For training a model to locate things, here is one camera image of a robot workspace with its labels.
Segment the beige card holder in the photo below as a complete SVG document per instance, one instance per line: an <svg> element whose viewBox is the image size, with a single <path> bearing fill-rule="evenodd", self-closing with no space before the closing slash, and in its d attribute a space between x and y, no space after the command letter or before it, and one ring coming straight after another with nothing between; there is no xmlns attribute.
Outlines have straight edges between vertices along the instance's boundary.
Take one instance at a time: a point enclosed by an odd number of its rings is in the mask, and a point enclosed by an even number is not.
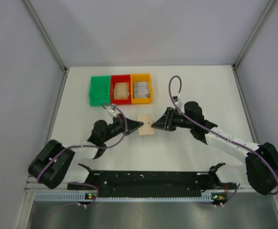
<svg viewBox="0 0 278 229"><path fill-rule="evenodd" d="M138 114L137 121L143 122L143 126L138 129L139 136L154 135L155 130L151 127L154 123L154 117L152 114Z"/></svg>

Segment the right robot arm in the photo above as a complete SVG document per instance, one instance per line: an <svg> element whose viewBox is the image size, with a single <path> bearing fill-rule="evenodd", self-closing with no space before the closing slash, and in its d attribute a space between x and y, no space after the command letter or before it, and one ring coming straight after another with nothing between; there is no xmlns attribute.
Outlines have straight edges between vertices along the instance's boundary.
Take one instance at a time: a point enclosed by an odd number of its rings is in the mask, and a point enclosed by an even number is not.
<svg viewBox="0 0 278 229"><path fill-rule="evenodd" d="M278 190L278 151L271 143L252 143L229 134L206 120L197 102L187 102L184 109L181 114L176 108L168 107L151 127L170 132L178 127L189 129L196 140L240 161L240 166L216 165L215 175L221 183L248 185L264 196Z"/></svg>

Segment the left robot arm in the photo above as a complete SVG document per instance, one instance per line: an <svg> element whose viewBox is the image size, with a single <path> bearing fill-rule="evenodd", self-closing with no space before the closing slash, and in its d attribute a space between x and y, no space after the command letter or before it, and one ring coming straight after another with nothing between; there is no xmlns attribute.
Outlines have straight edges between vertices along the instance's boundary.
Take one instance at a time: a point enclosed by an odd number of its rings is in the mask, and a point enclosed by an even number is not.
<svg viewBox="0 0 278 229"><path fill-rule="evenodd" d="M31 162L28 173L49 189L62 182L83 183L89 175L83 167L84 159L100 158L106 149L117 146L125 136L143 125L119 113L111 124L105 120L96 121L90 137L83 143L66 147L52 139Z"/></svg>

